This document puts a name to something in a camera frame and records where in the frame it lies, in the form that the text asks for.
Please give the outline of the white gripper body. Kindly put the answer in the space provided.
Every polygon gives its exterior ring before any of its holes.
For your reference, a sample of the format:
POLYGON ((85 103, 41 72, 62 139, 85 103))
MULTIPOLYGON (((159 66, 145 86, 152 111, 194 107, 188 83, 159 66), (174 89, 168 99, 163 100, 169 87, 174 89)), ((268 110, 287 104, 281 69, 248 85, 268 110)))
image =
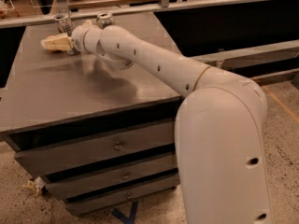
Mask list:
POLYGON ((100 34, 102 30, 94 25, 80 25, 72 32, 74 47, 84 53, 101 54, 100 34))

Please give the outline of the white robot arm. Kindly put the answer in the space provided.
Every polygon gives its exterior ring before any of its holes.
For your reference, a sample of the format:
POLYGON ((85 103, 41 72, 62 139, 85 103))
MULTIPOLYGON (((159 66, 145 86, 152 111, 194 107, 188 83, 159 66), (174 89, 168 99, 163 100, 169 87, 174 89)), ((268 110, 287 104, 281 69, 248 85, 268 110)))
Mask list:
POLYGON ((273 224, 262 139, 267 100, 255 81, 117 25, 101 29, 85 21, 41 45, 88 52, 116 69, 137 63, 183 96, 175 145, 188 224, 273 224))

